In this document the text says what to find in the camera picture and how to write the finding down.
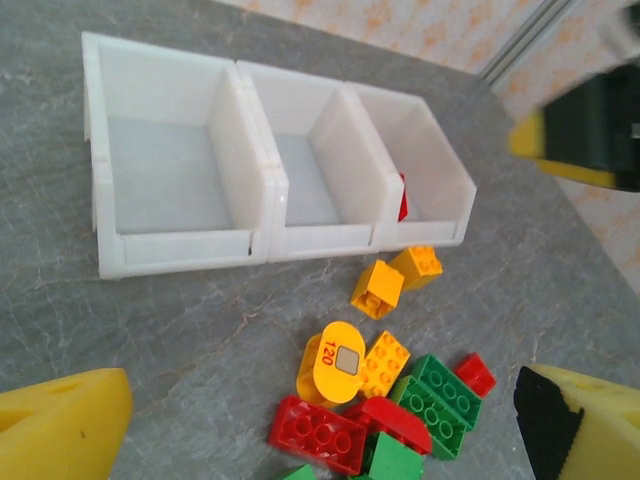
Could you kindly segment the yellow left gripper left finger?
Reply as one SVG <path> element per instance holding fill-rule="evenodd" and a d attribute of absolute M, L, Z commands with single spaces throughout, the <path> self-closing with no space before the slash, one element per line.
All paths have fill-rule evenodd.
<path fill-rule="evenodd" d="M 122 368 L 102 368 L 1 394 L 3 479 L 107 479 L 133 395 Z"/>

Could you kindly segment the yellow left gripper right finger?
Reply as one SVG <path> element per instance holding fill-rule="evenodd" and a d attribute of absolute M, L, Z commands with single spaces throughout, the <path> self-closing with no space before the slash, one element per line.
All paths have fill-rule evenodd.
<path fill-rule="evenodd" d="M 523 366 L 516 419 L 537 479 L 637 479 L 639 391 L 558 367 Z"/>

